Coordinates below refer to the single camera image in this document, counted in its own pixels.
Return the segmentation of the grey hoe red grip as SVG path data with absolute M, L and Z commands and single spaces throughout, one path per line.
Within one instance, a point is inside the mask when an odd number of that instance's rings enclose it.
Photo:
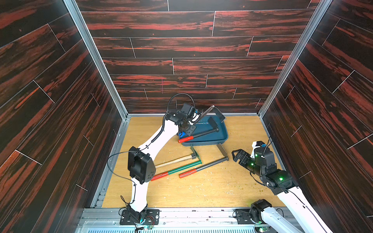
M 214 133 L 214 132 L 218 132 L 218 131 L 219 131 L 218 125 L 217 125 L 217 123 L 216 123 L 216 121 L 214 120 L 213 117 L 210 117 L 210 118 L 208 119 L 208 123 L 209 123 L 210 126 L 212 127 L 211 130 L 204 131 L 204 132 L 201 132 L 201 133 L 198 133 L 198 134 L 192 135 L 192 136 L 188 136 L 188 137 L 181 138 L 181 139 L 178 140 L 178 143 L 184 143 L 184 142 L 187 142 L 187 141 L 193 140 L 193 139 L 195 139 L 195 138 L 198 138 L 198 137 L 201 137 L 201 136 L 205 136 L 205 135 L 208 135 L 208 134 L 211 134 L 211 133 Z
M 218 159 L 218 160 L 216 160 L 216 161 L 213 161 L 213 162 L 211 162 L 211 163 L 208 163 L 208 164 L 206 164 L 206 165 L 202 165 L 202 166 L 197 167 L 197 168 L 195 168 L 195 169 L 189 170 L 189 171 L 187 171 L 187 172 L 181 173 L 181 174 L 179 175 L 179 178 L 187 177 L 187 176 L 189 176 L 189 175 L 195 174 L 195 173 L 197 173 L 197 172 L 199 172 L 199 171 L 202 171 L 202 170 L 204 170 L 204 169 L 207 169 L 207 168 L 210 168 L 210 167 L 215 166 L 215 165 L 217 165 L 217 164 L 220 164 L 220 163 L 223 163 L 223 162 L 225 162 L 225 161 L 228 161 L 228 160 L 229 160 L 229 158 L 228 158 L 228 154 L 227 154 L 226 150 L 224 149 L 224 147 L 222 146 L 222 144 L 219 143 L 219 144 L 217 145 L 217 147 L 218 147 L 219 151 L 221 152 L 221 154 L 223 155 L 223 158 Z

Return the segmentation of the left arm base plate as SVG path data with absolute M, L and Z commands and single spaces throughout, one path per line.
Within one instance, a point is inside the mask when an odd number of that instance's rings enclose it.
M 160 218 L 159 209 L 146 209 L 141 212 L 123 209 L 120 214 L 120 225 L 158 225 Z

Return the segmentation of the green handle red tip hoe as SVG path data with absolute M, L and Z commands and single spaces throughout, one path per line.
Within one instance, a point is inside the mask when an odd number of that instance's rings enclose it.
M 181 166 L 181 167 L 176 168 L 176 169 L 173 169 L 173 170 L 169 170 L 169 171 L 167 171 L 167 172 L 160 173 L 160 174 L 158 174 L 158 175 L 155 175 L 155 176 L 151 179 L 151 181 L 155 181 L 155 180 L 158 180 L 158 179 L 161 179 L 161 178 L 167 177 L 167 176 L 169 176 L 169 175 L 171 175 L 171 174 L 174 174 L 174 173 L 177 173 L 177 172 L 180 172 L 180 171 L 184 171 L 184 170 L 186 170 L 186 169 L 192 168 L 192 167 L 197 166 L 197 165 L 200 165 L 200 164 L 202 164 L 202 161 L 201 161 L 201 160 L 199 160 L 199 161 L 197 161 L 197 162 L 194 162 L 194 163 L 191 163 L 191 164 L 188 164 L 188 165 Z

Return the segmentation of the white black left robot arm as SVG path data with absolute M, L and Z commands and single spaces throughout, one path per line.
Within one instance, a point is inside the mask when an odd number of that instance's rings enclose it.
M 132 147 L 128 152 L 128 170 L 134 182 L 132 200 L 127 206 L 129 213 L 139 221 L 145 218 L 147 209 L 147 191 L 151 179 L 155 176 L 154 160 L 161 149 L 175 135 L 195 129 L 194 122 L 200 112 L 194 105 L 184 104 L 180 110 L 167 112 L 162 119 L 162 126 L 149 140 L 139 147 Z

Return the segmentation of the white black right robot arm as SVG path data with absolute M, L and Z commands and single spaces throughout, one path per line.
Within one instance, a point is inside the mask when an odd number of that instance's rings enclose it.
M 269 188 L 295 217 L 306 233 L 330 233 L 331 229 L 316 213 L 302 189 L 285 170 L 280 170 L 275 155 L 262 141 L 253 143 L 253 150 L 247 153 L 242 149 L 232 151 L 233 160 L 259 177 L 258 183 Z M 237 220 L 249 219 L 253 224 L 267 224 L 279 233 L 299 233 L 300 229 L 286 220 L 265 199 L 251 204 L 249 212 L 237 213 Z

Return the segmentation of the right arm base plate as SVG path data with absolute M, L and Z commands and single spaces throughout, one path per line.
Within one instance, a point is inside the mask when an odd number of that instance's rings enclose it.
M 264 209 L 261 208 L 236 209 L 232 217 L 237 220 L 238 224 L 266 224 L 262 220 L 262 212 L 264 212 Z

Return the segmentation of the chrome hoe blue grip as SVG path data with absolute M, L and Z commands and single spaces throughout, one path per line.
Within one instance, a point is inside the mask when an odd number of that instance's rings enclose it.
M 212 105 L 206 111 L 200 112 L 200 117 L 195 122 L 195 125 L 198 122 L 200 122 L 204 117 L 209 117 L 209 116 L 218 116 L 221 121 L 225 121 L 226 120 L 226 117 L 223 115 L 223 113 L 216 106 Z

